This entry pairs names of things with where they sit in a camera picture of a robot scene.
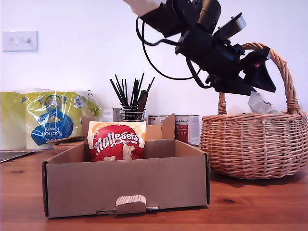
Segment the wicker basket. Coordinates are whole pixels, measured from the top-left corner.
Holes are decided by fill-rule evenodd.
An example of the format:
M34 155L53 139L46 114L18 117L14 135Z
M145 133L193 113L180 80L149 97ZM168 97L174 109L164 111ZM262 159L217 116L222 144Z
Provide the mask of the wicker basket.
M263 47L243 45L245 50ZM287 62L273 50L270 54L284 81L288 111L227 115L225 94L220 93L219 114L202 118L201 148L209 154L213 171L242 179L281 178L307 162L308 115L300 111Z

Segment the paper towel roll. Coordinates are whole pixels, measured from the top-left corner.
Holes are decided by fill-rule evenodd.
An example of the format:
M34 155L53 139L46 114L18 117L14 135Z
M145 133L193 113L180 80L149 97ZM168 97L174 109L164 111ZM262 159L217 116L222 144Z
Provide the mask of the paper towel roll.
M26 148L49 149L47 141L82 135L81 116L94 116L97 106L75 92L25 94Z
M26 148L26 105L22 100L22 94L1 92L1 150Z

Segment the wooden table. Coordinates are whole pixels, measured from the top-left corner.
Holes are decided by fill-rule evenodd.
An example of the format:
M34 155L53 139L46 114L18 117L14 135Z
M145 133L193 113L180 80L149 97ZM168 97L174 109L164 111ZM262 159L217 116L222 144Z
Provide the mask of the wooden table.
M1 164L2 231L308 231L308 167L278 180L237 180L212 173L209 209L47 219L41 163L55 154L48 150Z

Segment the cardboard box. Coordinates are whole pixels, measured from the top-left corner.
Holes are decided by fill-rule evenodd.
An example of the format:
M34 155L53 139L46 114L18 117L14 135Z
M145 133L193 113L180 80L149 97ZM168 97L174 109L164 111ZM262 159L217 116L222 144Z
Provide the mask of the cardboard box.
M104 108L99 110L99 121L102 122L120 122L121 112L120 108Z
M89 121L82 118L85 137ZM147 126L146 135L141 160L89 162L85 142L43 162L46 216L113 214L117 199L131 195L143 195L147 208L210 204L208 156L174 140L174 115ZM120 213L134 212L126 210Z

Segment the paint can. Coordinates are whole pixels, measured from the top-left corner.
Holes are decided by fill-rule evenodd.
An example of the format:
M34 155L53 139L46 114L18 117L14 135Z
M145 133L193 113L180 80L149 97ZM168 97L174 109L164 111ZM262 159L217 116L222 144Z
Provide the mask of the paint can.
M199 115L175 116L175 139L193 146L200 145Z
M149 115L147 117L147 125L162 125L167 117L167 115Z

